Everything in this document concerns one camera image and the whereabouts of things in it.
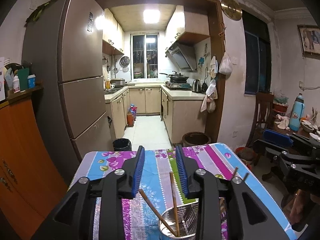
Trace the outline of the light wooden chopstick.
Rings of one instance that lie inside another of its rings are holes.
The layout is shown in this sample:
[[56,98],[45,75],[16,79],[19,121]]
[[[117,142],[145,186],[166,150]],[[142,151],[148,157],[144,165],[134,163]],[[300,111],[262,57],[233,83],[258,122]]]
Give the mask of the light wooden chopstick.
[[165,219],[161,216],[161,214],[156,210],[156,208],[153,206],[152,202],[149,200],[143,189],[138,190],[140,195],[143,197],[147,205],[150,207],[150,209],[153,211],[153,213],[157,216],[157,218],[163,223],[163,225],[175,236],[177,237],[178,234],[176,231],[174,231],[171,226],[165,221]]

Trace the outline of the metal perforated utensil holder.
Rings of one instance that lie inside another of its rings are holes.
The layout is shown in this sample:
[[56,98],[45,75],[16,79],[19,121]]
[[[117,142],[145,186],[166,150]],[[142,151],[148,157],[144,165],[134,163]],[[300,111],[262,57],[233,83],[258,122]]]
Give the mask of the metal perforated utensil holder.
[[[225,199],[219,198],[220,217],[221,217],[221,239],[228,239],[227,232],[227,213],[225,207]],[[175,237],[171,231],[159,220],[158,228],[161,236],[167,236],[169,239],[196,239],[197,215],[198,215],[199,201],[177,206],[177,220],[179,226],[179,236]],[[171,207],[162,213],[165,222],[177,233],[176,229],[176,215],[174,208]]]

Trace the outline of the reddish wooden chopstick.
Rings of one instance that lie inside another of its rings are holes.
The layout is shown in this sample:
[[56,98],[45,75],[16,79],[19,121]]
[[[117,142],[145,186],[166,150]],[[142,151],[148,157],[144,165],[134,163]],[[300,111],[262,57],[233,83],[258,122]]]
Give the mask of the reddish wooden chopstick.
[[180,237],[180,226],[179,226],[179,220],[178,220],[178,209],[177,209],[176,194],[175,194],[174,174],[173,172],[170,172],[169,174],[170,174],[174,219],[175,219],[175,225],[176,225],[176,235],[177,237]]

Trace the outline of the kitchen window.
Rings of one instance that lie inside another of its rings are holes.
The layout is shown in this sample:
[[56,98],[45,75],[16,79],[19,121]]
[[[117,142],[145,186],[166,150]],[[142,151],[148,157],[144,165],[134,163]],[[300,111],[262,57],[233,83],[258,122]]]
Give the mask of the kitchen window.
[[131,74],[134,80],[158,77],[159,33],[131,34]]

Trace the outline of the wooden dining chair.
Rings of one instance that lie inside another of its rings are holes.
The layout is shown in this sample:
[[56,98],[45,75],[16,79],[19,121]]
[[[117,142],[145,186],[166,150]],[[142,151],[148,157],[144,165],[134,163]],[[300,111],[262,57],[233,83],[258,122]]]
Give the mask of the wooden dining chair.
[[260,139],[263,131],[270,126],[273,99],[274,95],[271,93],[258,92],[255,95],[253,122],[246,147],[251,147],[253,142]]

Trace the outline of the blue thermos bottle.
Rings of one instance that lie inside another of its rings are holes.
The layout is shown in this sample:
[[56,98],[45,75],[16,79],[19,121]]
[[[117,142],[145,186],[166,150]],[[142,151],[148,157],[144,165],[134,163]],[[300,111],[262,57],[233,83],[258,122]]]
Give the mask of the blue thermos bottle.
[[303,117],[304,108],[304,98],[302,93],[299,93],[293,104],[291,117],[289,121],[289,128],[295,132],[298,132],[300,128],[300,120]]

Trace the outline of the black trash bin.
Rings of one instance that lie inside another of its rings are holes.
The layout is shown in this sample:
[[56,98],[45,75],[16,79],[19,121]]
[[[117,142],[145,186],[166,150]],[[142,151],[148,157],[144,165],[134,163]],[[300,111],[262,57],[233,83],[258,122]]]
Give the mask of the black trash bin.
[[112,142],[113,149],[117,152],[132,151],[132,144],[129,139],[119,138]]

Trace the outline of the floral striped tablecloth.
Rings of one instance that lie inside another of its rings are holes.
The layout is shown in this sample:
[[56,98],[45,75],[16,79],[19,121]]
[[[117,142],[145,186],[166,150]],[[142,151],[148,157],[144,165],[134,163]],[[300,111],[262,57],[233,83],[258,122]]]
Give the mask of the floral striped tablecloth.
[[[257,177],[246,167],[236,154],[223,143],[183,148],[185,156],[194,159],[199,168],[211,172],[217,178],[230,180],[235,173],[245,178],[247,186],[260,198],[284,229],[289,239],[297,236],[280,207]],[[136,155],[135,152],[89,152],[87,153],[72,183],[81,177],[100,179],[121,168],[124,161]],[[160,213],[173,206],[169,173],[174,173],[175,193],[178,205],[188,204],[179,181],[174,150],[148,150],[142,172],[140,188]],[[158,229],[158,218],[148,207],[140,194],[133,200],[123,200],[124,232],[126,239],[166,239]]]

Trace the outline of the brown ceramic jar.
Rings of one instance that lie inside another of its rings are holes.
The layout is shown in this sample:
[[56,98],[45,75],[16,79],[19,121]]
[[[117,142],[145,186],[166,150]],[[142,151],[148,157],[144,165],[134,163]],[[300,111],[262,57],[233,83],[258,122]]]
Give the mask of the brown ceramic jar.
[[211,143],[211,138],[202,132],[189,132],[182,137],[184,147],[200,146]]

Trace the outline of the white plastic bag hanging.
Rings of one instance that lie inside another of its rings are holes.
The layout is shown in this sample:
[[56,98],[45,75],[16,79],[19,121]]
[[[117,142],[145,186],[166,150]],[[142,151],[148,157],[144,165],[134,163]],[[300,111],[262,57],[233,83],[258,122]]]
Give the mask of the white plastic bag hanging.
[[223,54],[222,60],[220,62],[219,73],[223,75],[231,75],[232,71],[233,71],[233,68],[232,68],[231,58],[225,51]]

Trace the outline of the orange wooden cabinet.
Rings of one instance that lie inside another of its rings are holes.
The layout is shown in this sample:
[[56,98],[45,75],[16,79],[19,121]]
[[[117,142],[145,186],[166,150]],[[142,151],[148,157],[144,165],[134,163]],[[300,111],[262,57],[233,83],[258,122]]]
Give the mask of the orange wooden cabinet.
[[37,86],[1,103],[1,211],[21,239],[30,239],[67,185],[41,138],[32,104]]

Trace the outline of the steel electric kettle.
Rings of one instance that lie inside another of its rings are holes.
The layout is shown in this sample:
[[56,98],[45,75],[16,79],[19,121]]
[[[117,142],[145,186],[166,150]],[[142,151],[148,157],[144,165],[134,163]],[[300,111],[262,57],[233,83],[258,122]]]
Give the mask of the steel electric kettle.
[[200,80],[194,79],[192,86],[191,86],[191,91],[193,93],[200,93],[201,92],[201,83]]

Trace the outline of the framed elephant picture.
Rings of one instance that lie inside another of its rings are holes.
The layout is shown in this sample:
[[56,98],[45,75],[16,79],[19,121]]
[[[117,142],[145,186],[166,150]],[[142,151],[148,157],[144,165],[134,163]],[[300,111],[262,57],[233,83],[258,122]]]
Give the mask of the framed elephant picture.
[[316,25],[297,25],[302,54],[304,57],[318,59],[320,57],[320,36],[319,27]]

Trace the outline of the black wok on stove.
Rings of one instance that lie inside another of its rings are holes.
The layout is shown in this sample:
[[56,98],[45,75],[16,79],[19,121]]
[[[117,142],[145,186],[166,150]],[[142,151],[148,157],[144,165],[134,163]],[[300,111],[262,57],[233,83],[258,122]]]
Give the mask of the black wok on stove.
[[181,73],[174,72],[174,74],[166,74],[166,73],[160,73],[161,75],[165,75],[170,79],[171,83],[186,83],[189,77],[184,76]]

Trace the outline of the range hood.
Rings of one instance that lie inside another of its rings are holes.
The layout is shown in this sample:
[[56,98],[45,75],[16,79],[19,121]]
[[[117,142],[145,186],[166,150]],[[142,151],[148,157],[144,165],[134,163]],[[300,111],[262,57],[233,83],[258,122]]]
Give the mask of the range hood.
[[195,72],[197,70],[194,47],[175,42],[165,54],[181,71]]

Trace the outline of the bronze refrigerator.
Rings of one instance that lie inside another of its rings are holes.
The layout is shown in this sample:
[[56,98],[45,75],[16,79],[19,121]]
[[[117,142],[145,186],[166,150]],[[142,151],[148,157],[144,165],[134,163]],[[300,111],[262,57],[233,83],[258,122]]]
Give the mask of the bronze refrigerator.
[[22,60],[42,82],[36,121],[66,182],[86,153],[110,150],[103,80],[103,11],[95,0],[50,0],[26,23]]

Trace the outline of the gold round wall clock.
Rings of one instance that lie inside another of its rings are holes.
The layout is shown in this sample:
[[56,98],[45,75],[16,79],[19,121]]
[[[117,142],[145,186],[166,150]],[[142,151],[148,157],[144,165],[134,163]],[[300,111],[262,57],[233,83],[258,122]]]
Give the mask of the gold round wall clock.
[[242,18],[242,9],[235,0],[221,0],[221,9],[231,20],[239,21]]

